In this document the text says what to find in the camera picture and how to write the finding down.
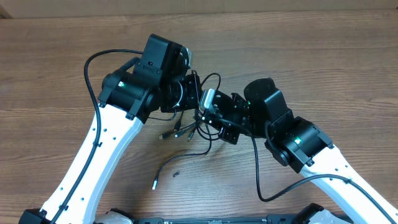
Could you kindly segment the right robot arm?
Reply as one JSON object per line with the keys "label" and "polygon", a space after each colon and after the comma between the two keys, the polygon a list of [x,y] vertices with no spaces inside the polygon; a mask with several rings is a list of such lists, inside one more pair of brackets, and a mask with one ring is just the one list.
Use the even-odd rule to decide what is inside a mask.
{"label": "right robot arm", "polygon": [[202,93],[202,120],[217,129],[220,139],[236,144],[240,135],[265,139],[265,147],[282,166],[303,179],[263,202],[312,182],[354,223],[397,223],[397,209],[372,188],[349,164],[332,139],[312,122],[294,116],[273,79],[257,79],[244,95],[219,90]]}

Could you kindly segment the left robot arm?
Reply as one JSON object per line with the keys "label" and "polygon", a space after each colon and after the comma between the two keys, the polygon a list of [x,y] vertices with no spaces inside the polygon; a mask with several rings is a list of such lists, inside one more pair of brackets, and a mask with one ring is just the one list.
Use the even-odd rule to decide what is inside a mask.
{"label": "left robot arm", "polygon": [[198,77],[188,75],[191,51],[158,35],[143,51],[105,76],[90,130],[58,188],[40,207],[27,209],[21,224],[132,223],[118,209],[98,215],[103,191],[121,156],[156,110],[176,113],[195,108]]}

